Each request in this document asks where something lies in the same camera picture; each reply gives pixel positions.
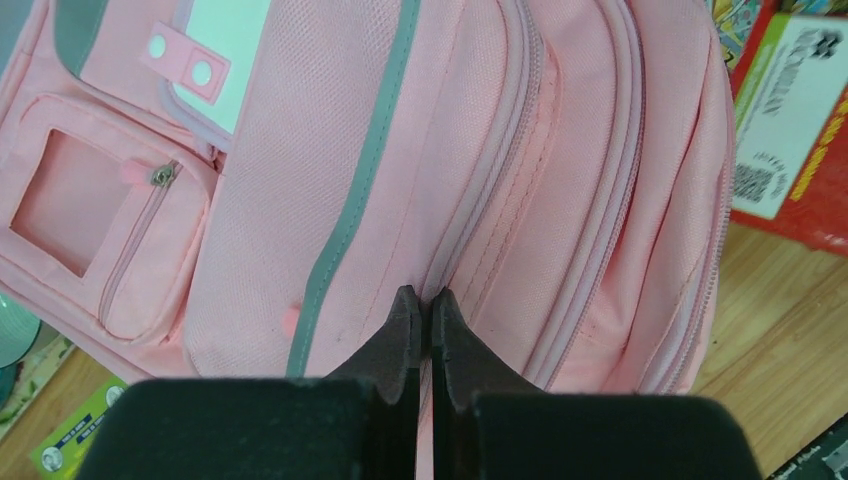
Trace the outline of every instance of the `small front pocket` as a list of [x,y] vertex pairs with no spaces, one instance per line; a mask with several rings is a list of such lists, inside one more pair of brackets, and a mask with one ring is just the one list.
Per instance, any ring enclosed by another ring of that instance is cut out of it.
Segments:
[[216,174],[75,99],[39,96],[0,159],[0,262],[83,331],[158,342],[185,299]]

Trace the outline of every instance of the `pink backpack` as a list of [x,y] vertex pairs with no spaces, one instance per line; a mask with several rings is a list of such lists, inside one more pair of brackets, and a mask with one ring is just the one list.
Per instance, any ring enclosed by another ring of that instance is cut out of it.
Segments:
[[692,385],[734,150],[703,0],[240,4],[0,6],[0,289],[129,381],[325,374],[410,284],[540,387]]

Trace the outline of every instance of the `white label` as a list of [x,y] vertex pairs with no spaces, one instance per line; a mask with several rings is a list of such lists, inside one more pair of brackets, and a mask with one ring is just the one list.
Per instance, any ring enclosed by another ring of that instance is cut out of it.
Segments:
[[777,216],[847,79],[848,21],[775,16],[737,98],[734,209]]

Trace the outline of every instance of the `wooden floor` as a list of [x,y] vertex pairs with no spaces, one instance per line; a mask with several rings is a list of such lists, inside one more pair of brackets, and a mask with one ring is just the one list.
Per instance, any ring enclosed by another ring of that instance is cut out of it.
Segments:
[[[695,393],[718,399],[771,473],[848,411],[848,259],[732,226],[718,318]],[[0,443],[0,479],[109,373],[77,351]]]

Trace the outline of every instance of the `qr code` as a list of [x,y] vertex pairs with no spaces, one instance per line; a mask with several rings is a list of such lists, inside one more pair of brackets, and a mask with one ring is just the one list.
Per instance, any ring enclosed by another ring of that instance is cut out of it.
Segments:
[[733,196],[749,202],[760,203],[768,190],[774,172],[762,168],[736,165]]

